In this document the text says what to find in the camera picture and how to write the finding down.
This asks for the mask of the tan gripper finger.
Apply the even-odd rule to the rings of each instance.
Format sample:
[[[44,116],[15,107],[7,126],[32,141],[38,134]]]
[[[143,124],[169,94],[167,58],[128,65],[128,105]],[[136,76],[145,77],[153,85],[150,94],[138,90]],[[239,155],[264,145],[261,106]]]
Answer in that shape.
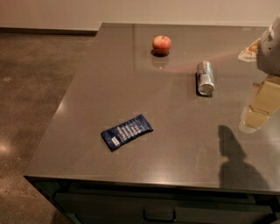
[[[268,75],[261,83],[254,83],[248,105],[241,113],[240,131],[254,133],[280,109],[280,76]]]
[[[245,62],[257,62],[258,47],[260,42],[260,38],[253,41],[248,47],[239,53],[238,59]]]

